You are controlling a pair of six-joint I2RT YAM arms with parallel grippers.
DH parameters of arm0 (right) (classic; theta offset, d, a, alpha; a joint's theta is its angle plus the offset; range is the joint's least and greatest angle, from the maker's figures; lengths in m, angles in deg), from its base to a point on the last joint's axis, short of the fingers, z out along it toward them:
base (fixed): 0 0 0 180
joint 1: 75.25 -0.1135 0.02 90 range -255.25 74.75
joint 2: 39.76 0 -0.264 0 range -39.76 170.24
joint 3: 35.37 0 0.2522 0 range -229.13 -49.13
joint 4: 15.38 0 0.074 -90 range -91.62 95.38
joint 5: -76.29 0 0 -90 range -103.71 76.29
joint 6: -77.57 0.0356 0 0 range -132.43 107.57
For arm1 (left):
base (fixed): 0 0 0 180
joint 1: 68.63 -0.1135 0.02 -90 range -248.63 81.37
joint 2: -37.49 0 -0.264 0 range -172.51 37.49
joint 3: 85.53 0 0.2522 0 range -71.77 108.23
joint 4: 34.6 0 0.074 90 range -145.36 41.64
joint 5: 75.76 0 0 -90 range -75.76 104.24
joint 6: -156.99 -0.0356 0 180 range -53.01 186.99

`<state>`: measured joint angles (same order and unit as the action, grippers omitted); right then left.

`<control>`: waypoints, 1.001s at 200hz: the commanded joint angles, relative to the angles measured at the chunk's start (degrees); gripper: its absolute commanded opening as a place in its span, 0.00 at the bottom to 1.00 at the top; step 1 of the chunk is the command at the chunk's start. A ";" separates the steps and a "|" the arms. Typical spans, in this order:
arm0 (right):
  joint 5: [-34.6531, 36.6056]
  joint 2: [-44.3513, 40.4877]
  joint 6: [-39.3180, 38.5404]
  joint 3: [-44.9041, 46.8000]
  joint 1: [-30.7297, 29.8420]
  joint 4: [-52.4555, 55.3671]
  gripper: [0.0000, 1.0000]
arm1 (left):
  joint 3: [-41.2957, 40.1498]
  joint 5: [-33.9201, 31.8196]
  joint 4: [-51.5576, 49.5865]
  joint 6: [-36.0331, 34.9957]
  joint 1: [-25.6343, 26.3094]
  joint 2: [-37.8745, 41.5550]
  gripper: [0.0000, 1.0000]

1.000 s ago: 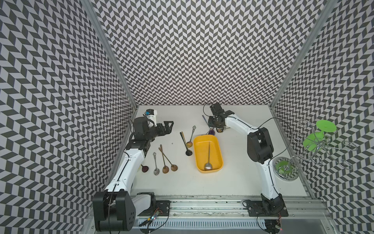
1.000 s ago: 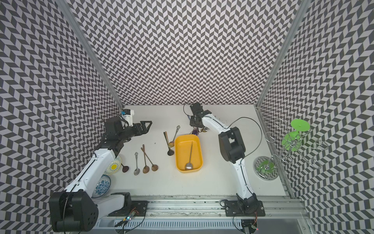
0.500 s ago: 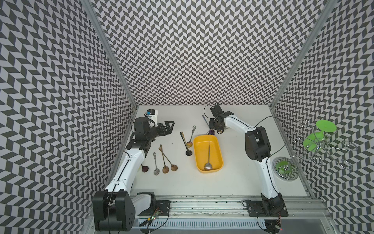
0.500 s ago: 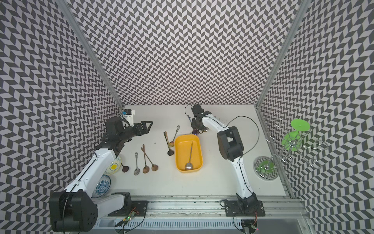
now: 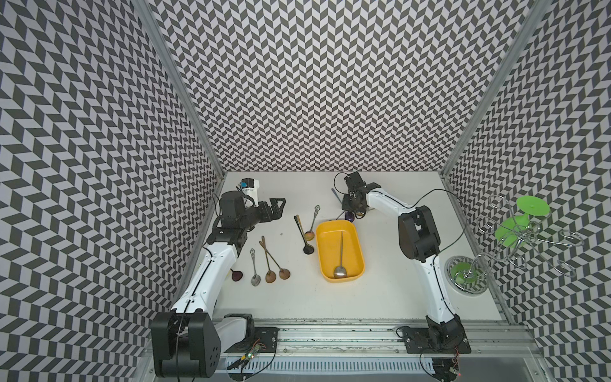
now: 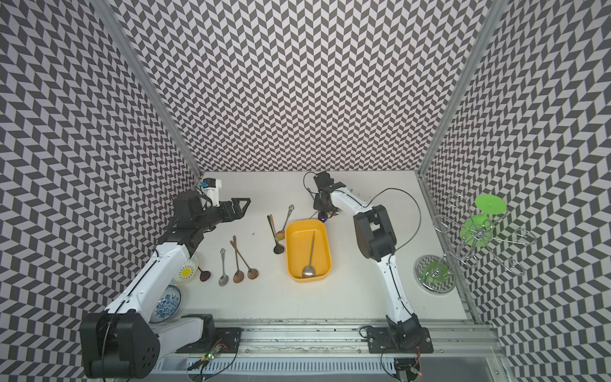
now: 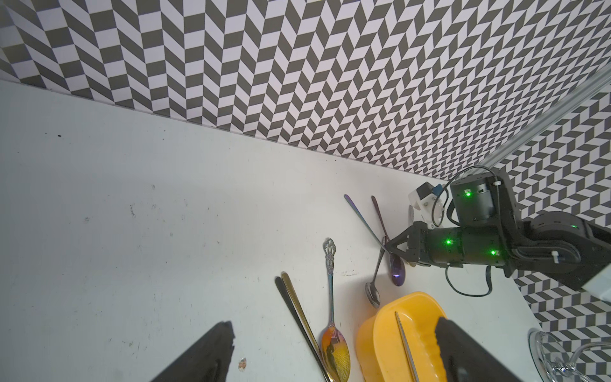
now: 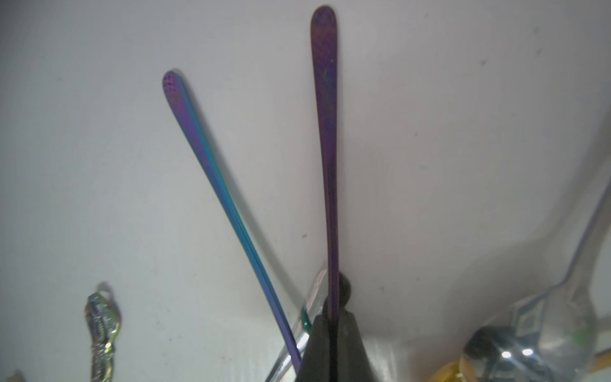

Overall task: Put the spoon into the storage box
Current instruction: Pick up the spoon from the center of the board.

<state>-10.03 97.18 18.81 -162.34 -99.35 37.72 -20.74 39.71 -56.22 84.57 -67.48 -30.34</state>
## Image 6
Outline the yellow plastic storage box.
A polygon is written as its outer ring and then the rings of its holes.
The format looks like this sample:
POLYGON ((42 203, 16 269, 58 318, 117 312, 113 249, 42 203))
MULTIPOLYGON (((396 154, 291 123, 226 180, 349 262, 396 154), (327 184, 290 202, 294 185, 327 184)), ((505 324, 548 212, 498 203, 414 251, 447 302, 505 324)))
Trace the yellow plastic storage box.
POLYGON ((309 283, 326 278, 333 269, 333 261, 326 226, 319 220, 295 221, 286 228, 286 266, 288 275, 297 283, 309 283), (308 264, 310 244, 316 232, 313 251, 315 276, 304 279, 302 270, 308 264))

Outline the ornate silver gold spoon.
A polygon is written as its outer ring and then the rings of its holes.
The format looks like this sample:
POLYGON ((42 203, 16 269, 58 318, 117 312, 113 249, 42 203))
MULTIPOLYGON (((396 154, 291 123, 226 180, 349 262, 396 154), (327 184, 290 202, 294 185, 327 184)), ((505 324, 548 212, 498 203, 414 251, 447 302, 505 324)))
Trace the ornate silver gold spoon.
POLYGON ((283 227, 280 231, 276 232, 275 234, 275 239, 278 241, 284 240, 285 236, 286 236, 286 226, 288 224, 288 221, 291 217, 291 214, 294 212, 294 205, 291 204, 287 210, 287 215, 286 215, 286 219, 284 221, 283 227))

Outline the plain silver spoon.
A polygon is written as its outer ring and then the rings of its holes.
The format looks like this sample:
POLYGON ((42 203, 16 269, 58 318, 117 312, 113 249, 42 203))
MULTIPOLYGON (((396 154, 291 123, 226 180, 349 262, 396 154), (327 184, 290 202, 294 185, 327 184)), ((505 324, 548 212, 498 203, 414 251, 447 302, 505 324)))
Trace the plain silver spoon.
POLYGON ((311 278, 315 276, 315 269, 313 267, 313 251, 315 246, 316 232, 313 232, 312 240, 310 244, 310 254, 308 264, 302 270, 302 277, 304 279, 311 278))

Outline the purple iridescent spoon dark handle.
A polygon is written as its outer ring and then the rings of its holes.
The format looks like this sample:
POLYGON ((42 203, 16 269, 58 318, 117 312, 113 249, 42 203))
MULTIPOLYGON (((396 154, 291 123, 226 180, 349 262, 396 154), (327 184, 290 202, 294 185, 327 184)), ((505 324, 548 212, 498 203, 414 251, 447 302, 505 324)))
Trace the purple iridescent spoon dark handle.
POLYGON ((325 212, 325 211, 319 211, 318 212, 318 220, 321 221, 322 223, 326 223, 326 221, 328 221, 329 219, 329 213, 325 212))

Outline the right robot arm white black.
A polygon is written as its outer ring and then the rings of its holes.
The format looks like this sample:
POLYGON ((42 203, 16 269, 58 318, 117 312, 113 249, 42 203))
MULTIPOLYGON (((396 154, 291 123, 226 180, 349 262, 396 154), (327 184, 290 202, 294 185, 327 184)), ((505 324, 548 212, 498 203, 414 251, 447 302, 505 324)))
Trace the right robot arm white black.
POLYGON ((338 213, 353 216, 357 246, 365 259, 374 262, 383 280, 391 344, 398 350, 419 347, 424 329, 408 302, 399 276, 397 238, 388 211, 383 205, 372 205, 359 199, 344 183, 335 181, 326 171, 316 173, 313 179, 317 187, 313 197, 316 211, 327 218, 338 213))

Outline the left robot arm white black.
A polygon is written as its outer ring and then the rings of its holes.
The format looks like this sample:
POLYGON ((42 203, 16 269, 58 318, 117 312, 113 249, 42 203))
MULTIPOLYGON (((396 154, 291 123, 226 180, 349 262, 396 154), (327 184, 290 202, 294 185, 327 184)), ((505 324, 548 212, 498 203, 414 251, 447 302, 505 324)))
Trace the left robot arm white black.
POLYGON ((151 317, 166 288, 191 259, 207 232, 244 217, 247 197, 215 202, 188 190, 173 200, 173 216, 146 265, 103 311, 83 317, 79 328, 84 373, 88 378, 142 379, 159 358, 216 337, 213 316, 187 315, 169 324, 151 317))

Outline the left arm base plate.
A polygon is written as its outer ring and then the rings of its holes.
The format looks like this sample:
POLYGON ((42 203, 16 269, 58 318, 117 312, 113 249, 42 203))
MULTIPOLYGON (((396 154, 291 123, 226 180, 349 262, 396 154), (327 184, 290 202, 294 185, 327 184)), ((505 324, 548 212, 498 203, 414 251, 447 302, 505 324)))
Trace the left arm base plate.
POLYGON ((197 342, 185 345, 176 350, 175 353, 208 353, 213 349, 214 345, 221 346, 221 353, 236 353, 240 347, 242 333, 243 329, 240 327, 216 328, 214 334, 200 339, 197 342))

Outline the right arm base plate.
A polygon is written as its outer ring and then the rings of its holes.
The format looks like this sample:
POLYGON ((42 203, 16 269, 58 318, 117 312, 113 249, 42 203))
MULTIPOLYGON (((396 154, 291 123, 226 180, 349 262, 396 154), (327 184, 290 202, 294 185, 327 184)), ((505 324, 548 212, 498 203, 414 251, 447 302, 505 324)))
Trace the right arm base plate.
POLYGON ((417 329, 411 334, 391 334, 388 327, 363 326, 359 329, 371 354, 382 353, 434 353, 433 342, 427 328, 417 329))

